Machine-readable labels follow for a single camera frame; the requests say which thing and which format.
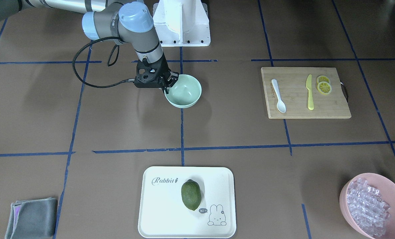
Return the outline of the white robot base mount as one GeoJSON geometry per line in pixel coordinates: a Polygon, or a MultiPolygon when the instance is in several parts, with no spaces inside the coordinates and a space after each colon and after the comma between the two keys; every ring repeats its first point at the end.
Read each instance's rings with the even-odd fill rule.
{"type": "Polygon", "coordinates": [[[207,0],[160,0],[153,21],[162,47],[206,47],[211,43],[207,0]]]}

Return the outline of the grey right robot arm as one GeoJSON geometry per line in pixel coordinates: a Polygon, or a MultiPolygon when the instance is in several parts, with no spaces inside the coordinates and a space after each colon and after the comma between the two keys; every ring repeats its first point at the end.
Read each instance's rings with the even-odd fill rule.
{"type": "Polygon", "coordinates": [[[153,18],[142,0],[0,0],[0,21],[29,8],[62,9],[82,13],[82,29],[91,40],[72,60],[76,77],[80,77],[76,59],[87,47],[113,41],[113,50],[125,43],[132,44],[137,56],[136,76],[120,83],[133,83],[137,88],[160,88],[165,94],[178,81],[164,56],[153,18]]]}

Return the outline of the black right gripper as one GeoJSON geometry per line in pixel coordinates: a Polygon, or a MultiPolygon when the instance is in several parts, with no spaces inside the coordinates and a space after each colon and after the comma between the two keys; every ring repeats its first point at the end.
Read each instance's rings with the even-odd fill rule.
{"type": "Polygon", "coordinates": [[[161,88],[164,94],[169,94],[178,77],[178,72],[171,72],[163,53],[154,63],[148,62],[147,58],[138,61],[134,85],[137,88],[161,88]]]}

